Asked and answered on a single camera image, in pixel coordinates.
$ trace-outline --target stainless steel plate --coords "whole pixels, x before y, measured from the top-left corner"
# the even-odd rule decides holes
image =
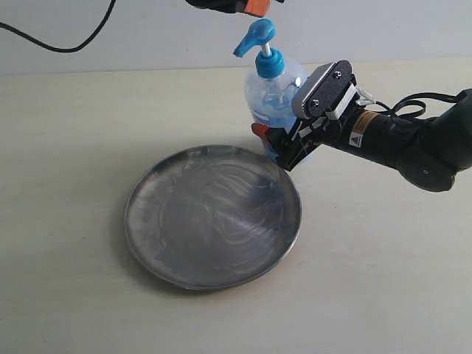
[[[182,288],[214,290],[254,280],[296,240],[300,199],[270,159],[225,145],[196,147],[158,163],[125,212],[134,257]]]

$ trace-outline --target white table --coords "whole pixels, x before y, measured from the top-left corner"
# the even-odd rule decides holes
[[[472,86],[471,68],[354,64],[361,86],[390,105],[417,91],[456,94]],[[195,295],[131,259],[122,211],[146,169],[196,145],[262,151],[245,74],[0,78],[1,354],[471,352],[469,171],[434,194],[321,147],[291,174],[299,239],[264,277]],[[431,103],[428,114],[448,107]]]

